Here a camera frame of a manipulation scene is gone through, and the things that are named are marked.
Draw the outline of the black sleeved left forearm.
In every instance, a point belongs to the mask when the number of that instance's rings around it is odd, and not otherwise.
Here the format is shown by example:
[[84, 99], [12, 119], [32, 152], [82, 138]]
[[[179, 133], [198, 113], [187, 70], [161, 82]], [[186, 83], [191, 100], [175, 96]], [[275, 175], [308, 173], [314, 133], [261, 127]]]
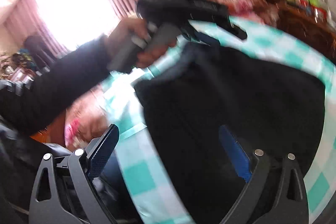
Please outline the black sleeved left forearm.
[[46, 128], [72, 103], [106, 79], [110, 61], [101, 37], [56, 61], [26, 83], [1, 80], [1, 132], [31, 135]]

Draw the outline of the person's left hand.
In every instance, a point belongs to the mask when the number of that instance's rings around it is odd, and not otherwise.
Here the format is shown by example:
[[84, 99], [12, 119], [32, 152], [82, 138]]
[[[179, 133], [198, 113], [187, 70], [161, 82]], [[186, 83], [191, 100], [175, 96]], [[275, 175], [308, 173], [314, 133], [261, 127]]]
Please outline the person's left hand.
[[144, 19], [125, 18], [104, 39], [107, 68], [121, 73], [130, 73], [133, 67], [146, 68], [175, 47], [180, 34], [168, 23], [156, 27]]

